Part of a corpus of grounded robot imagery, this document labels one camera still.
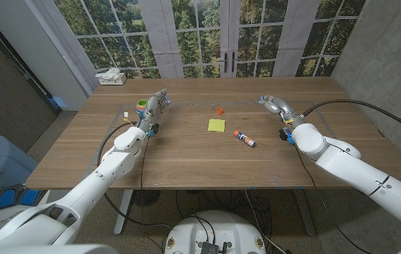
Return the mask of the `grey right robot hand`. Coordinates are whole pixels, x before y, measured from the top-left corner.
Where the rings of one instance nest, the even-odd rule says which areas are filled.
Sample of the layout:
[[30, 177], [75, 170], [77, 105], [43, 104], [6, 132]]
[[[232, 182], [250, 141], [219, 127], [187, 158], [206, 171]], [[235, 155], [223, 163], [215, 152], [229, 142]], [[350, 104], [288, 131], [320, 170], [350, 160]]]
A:
[[287, 126], [296, 128], [305, 123], [305, 120], [283, 99], [271, 95], [263, 95], [257, 100], [270, 113], [279, 115], [281, 121]]

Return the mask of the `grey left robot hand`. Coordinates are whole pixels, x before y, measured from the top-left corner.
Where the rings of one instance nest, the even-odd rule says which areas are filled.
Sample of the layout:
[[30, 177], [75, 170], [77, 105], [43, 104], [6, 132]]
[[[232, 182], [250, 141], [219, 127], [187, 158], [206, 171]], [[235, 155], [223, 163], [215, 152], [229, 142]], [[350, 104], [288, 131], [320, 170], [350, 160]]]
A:
[[152, 126], [159, 122], [160, 117], [170, 103], [166, 88], [152, 95], [147, 101], [146, 108], [137, 127], [144, 132], [150, 131]]

